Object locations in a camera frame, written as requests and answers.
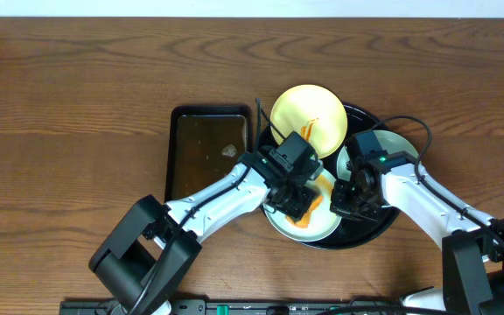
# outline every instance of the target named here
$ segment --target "green switch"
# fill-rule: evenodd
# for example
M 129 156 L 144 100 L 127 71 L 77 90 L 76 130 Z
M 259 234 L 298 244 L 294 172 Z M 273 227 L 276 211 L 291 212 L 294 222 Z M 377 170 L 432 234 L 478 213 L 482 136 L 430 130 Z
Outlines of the green switch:
M 228 306 L 217 305 L 217 315 L 228 315 Z
M 337 310 L 339 308 L 340 308 L 339 306 L 330 306 L 330 311 Z

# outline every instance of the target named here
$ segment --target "wooden table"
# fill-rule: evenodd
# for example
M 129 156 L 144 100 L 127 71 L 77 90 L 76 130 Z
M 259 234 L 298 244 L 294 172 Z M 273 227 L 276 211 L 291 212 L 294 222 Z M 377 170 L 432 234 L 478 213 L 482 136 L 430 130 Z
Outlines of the wooden table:
M 424 119 L 430 172 L 504 217 L 504 20 L 0 18 L 0 314 L 109 296 L 88 259 L 136 200 L 162 199 L 174 107 L 269 109 L 302 83 Z M 420 127 L 393 127 L 421 147 Z M 180 292 L 346 300 L 442 279 L 405 215 L 350 250 L 295 243 L 259 212 L 203 245 Z

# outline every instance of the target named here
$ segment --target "black cable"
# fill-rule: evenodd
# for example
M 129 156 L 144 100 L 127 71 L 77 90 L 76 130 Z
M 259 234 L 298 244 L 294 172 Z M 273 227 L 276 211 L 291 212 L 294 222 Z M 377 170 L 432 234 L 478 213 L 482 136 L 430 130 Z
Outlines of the black cable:
M 462 215 L 463 217 L 467 218 L 469 221 L 473 222 L 476 224 L 478 227 L 480 227 L 487 235 L 492 237 L 498 244 L 499 246 L 504 250 L 504 240 L 501 239 L 494 231 L 492 231 L 484 222 L 478 220 L 476 217 L 468 213 L 468 210 L 466 208 L 461 208 L 457 205 L 455 205 L 452 201 L 450 201 L 448 198 L 446 198 L 444 195 L 442 195 L 440 192 L 435 190 L 426 180 L 425 176 L 422 176 L 421 173 L 419 172 L 419 165 L 421 164 L 421 159 L 424 157 L 425 153 L 431 146 L 431 140 L 433 138 L 433 135 L 431 133 L 431 128 L 423 122 L 420 119 L 417 119 L 415 117 L 409 116 L 409 115 L 398 115 L 398 116 L 392 116 L 390 118 L 384 119 L 376 123 L 373 127 L 370 128 L 370 130 L 374 130 L 376 127 L 387 123 L 389 121 L 395 120 L 395 119 L 409 119 L 411 121 L 420 123 L 426 130 L 427 130 L 427 143 L 421 150 L 421 153 L 419 153 L 419 156 L 417 157 L 416 163 L 414 164 L 414 171 L 416 174 L 417 182 L 423 184 L 427 190 L 429 190 L 432 194 L 437 196 L 440 200 L 442 200 L 445 204 L 447 204 L 449 207 L 454 209 L 457 213 Z
M 260 99 L 256 98 L 255 103 L 256 103 L 256 106 L 258 109 L 257 110 L 258 116 L 257 116 L 255 143 L 254 143 L 254 151 L 253 151 L 254 156 L 258 152 L 258 148 L 260 146 L 260 132 L 262 131 L 262 125 L 261 125 L 262 117 L 260 116 L 260 112 L 261 112 L 262 107 L 260 104 Z M 164 246 L 163 252 L 170 249 L 170 247 L 172 246 L 174 241 L 179 237 L 180 232 L 182 231 L 182 228 L 184 227 L 184 225 L 188 222 L 188 220 L 190 220 L 191 217 L 193 217 L 194 214 L 196 214 L 207 203 L 219 198 L 220 196 L 224 195 L 225 193 L 227 193 L 227 192 L 233 190 L 235 187 L 237 187 L 249 174 L 251 166 L 252 166 L 251 164 L 248 165 L 246 170 L 242 174 L 242 176 L 240 176 L 235 182 L 233 182 L 233 184 L 229 185 L 227 188 L 223 189 L 222 191 L 217 192 L 216 194 L 214 194 L 212 196 L 209 196 L 208 198 L 201 201 L 198 205 L 193 206 L 192 209 L 190 209 L 190 211 L 188 211 L 188 213 L 184 216 L 182 221 L 178 224 L 178 228 L 174 231 L 174 234 L 172 235 L 171 239 L 166 243 L 166 246 Z M 158 258 L 157 263 L 155 263 L 153 265 L 151 272 L 149 274 L 149 278 L 147 279 L 147 282 L 145 283 L 143 290 L 141 291 L 141 293 L 139 293 L 139 296 L 137 297 L 136 302 L 133 304 L 133 307 L 131 307 L 131 309 L 129 310 L 128 315 L 133 315 L 134 310 L 141 304 L 141 301 L 143 301 L 143 299 L 147 295 L 147 291 L 149 291 L 149 288 L 151 287 L 151 283 L 155 280 L 155 278 L 158 275 L 158 268 L 156 268 L 156 267 L 161 264 L 162 259 L 164 259 L 164 258 L 165 258 L 165 256 L 161 255 Z
M 424 157 L 425 153 L 427 152 L 427 150 L 431 146 L 431 141 L 433 140 L 433 133 L 431 132 L 431 128 L 429 128 L 429 126 L 424 121 L 422 121 L 421 119 L 417 119 L 415 117 L 409 116 L 409 115 L 397 115 L 397 116 L 392 116 L 392 117 L 386 118 L 384 120 L 377 122 L 369 130 L 374 130 L 376 127 L 378 127 L 384 123 L 387 123 L 389 121 L 396 120 L 396 119 L 409 119 L 411 121 L 420 123 L 427 130 L 427 143 L 425 144 L 425 146 L 423 147 L 423 149 L 419 153 L 419 155 L 416 159 L 416 163 L 414 164 L 414 167 L 416 170 L 417 181 L 420 181 L 421 175 L 419 174 L 419 165 L 421 164 L 421 159 Z
M 113 308 L 110 308 L 110 305 L 111 305 L 113 302 L 115 302 L 115 303 L 116 303 L 116 305 L 115 305 Z M 101 308 L 101 306 L 102 306 L 102 305 L 104 305 L 105 303 L 108 303 L 108 304 L 106 305 L 106 310 L 103 310 L 103 309 Z M 120 302 L 118 302 L 118 301 L 114 300 L 113 298 L 106 299 L 106 300 L 101 301 L 99 304 L 97 304 L 97 305 L 96 305 L 96 307 L 94 308 L 94 315 L 101 315 L 101 314 L 99 314 L 99 312 L 98 312 L 98 311 L 105 311 L 104 315 L 110 315 L 110 314 L 112 314 L 112 313 L 113 313 L 113 312 L 114 312 L 114 311 L 115 311 L 115 310 L 116 310 L 119 306 L 122 306 L 122 305 L 120 304 Z
M 268 122 L 268 127 L 271 126 L 273 127 L 273 129 L 277 132 L 277 134 L 283 139 L 285 140 L 287 137 L 284 136 L 284 134 L 281 133 L 281 131 L 279 131 L 279 129 L 276 127 L 275 124 L 273 124 L 273 122 L 271 122 L 271 120 L 268 118 L 268 116 L 266 115 L 266 113 L 263 111 L 262 108 L 260 108 L 260 112 L 262 113 L 262 116 L 263 118 L 266 120 L 266 122 Z
M 352 298 L 352 300 L 349 301 L 349 303 L 347 303 L 347 306 L 353 306 L 354 302 L 357 302 L 358 298 L 361 298 L 361 296 L 357 296 L 357 297 Z M 372 302 L 373 302 L 374 306 L 378 306 L 378 304 L 376 303 L 375 300 L 373 300 Z
M 400 314 L 419 314 L 419 315 L 461 315 L 452 311 L 439 311 L 424 309 L 419 307 L 407 307 L 397 305 L 377 305 L 377 306 L 345 306 L 336 308 L 330 311 L 322 311 L 317 315 L 339 315 L 339 314 L 353 314 L 354 312 L 393 312 Z

